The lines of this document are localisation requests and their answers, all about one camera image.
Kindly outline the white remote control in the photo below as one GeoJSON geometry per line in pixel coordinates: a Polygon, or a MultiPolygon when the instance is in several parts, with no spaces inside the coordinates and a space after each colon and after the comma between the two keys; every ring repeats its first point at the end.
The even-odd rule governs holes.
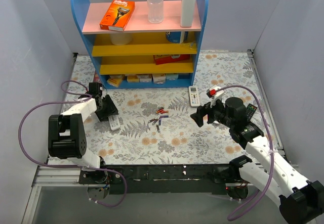
{"type": "Polygon", "coordinates": [[[108,122],[112,131],[120,129],[120,122],[118,115],[110,115],[108,117],[108,122]]]}

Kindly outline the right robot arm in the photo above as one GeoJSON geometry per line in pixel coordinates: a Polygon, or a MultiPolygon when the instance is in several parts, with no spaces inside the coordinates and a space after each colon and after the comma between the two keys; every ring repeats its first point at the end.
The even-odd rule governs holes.
{"type": "Polygon", "coordinates": [[[234,182],[245,180],[265,191],[287,223],[308,223],[323,214],[323,184],[311,182],[270,148],[269,139],[251,122],[256,110],[232,97],[199,106],[190,117],[199,127],[205,116],[208,124],[216,121],[228,127],[232,139],[263,166],[261,170],[247,156],[230,161],[229,176],[234,182]]]}

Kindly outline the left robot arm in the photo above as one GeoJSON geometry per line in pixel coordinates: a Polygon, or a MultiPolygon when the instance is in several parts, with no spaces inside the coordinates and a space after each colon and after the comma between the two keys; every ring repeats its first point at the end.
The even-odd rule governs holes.
{"type": "Polygon", "coordinates": [[[108,172],[101,167],[103,159],[88,149],[84,129],[84,122],[92,114],[96,114],[99,121],[110,123],[118,115],[111,97],[103,96],[103,85],[99,82],[90,82],[86,94],[70,109],[49,117],[48,151],[52,157],[92,168],[91,179],[101,184],[107,180],[108,172]]]}

